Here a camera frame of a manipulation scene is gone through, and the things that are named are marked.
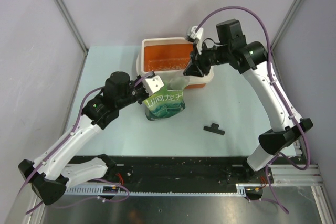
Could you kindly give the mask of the clear plastic scoop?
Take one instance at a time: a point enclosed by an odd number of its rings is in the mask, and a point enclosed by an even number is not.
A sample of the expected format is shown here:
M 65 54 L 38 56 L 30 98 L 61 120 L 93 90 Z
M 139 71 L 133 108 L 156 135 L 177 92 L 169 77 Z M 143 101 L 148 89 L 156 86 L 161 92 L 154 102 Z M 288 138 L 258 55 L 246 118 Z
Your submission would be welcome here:
M 189 82 L 189 76 L 175 76 L 168 82 L 167 89 L 173 91 L 184 90 L 188 86 Z

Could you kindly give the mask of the green litter bag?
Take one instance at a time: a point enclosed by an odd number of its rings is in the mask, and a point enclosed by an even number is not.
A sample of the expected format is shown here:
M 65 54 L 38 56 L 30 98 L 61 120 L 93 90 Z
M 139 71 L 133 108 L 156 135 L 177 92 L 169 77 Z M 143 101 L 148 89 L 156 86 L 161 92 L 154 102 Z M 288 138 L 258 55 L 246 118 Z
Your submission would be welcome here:
M 145 115 L 149 121 L 171 118 L 186 108 L 184 90 L 168 90 L 169 81 L 163 82 L 164 87 L 143 101 L 146 106 Z

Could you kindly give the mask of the orange and cream litter box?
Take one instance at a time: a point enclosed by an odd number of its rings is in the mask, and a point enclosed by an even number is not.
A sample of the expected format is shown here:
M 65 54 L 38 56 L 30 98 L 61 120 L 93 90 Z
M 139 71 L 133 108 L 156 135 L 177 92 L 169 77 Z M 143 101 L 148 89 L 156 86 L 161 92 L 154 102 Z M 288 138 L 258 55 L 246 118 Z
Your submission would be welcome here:
M 183 37 L 145 39 L 137 57 L 136 72 L 143 76 L 153 71 L 162 80 L 169 81 L 183 72 L 192 50 L 193 44 Z

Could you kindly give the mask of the black bag clip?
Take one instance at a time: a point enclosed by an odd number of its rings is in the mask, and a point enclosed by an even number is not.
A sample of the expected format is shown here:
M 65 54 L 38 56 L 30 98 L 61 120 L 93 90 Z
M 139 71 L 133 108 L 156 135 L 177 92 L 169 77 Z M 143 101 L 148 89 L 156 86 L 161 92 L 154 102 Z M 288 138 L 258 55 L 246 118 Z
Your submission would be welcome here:
M 211 126 L 204 126 L 203 130 L 207 132 L 215 133 L 218 135 L 225 135 L 225 131 L 219 129 L 219 125 L 216 123 L 212 123 Z

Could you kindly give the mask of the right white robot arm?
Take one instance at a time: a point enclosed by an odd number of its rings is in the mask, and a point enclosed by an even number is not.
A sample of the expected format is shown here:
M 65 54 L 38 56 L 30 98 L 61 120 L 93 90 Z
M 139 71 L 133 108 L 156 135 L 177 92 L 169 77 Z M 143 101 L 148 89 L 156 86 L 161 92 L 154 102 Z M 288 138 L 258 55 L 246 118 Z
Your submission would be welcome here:
M 259 136 L 259 145 L 247 158 L 242 169 L 243 179 L 254 183 L 261 177 L 261 169 L 284 148 L 302 137 L 313 126 L 310 118 L 303 118 L 284 94 L 282 86 L 276 85 L 272 64 L 262 43 L 247 43 L 241 24 L 236 19 L 216 26 L 219 44 L 208 48 L 204 43 L 204 30 L 191 27 L 186 40 L 193 43 L 190 61 L 184 69 L 185 76 L 204 77 L 212 66 L 229 64 L 251 85 L 262 103 L 270 130 Z

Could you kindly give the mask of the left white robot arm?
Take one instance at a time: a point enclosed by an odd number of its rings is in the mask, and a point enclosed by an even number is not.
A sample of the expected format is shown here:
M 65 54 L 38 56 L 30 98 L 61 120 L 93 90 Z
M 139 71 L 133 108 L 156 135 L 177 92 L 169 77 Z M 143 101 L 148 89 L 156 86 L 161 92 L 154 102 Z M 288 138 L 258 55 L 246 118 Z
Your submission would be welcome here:
M 75 123 L 48 150 L 34 160 L 24 159 L 18 169 L 46 206 L 57 202 L 67 189 L 89 180 L 110 182 L 115 178 L 115 163 L 101 154 L 90 161 L 68 167 L 70 160 L 92 138 L 119 117 L 120 110 L 157 93 L 164 83 L 154 72 L 131 80 L 126 72 L 110 75 L 104 86 L 88 92 L 80 105 Z

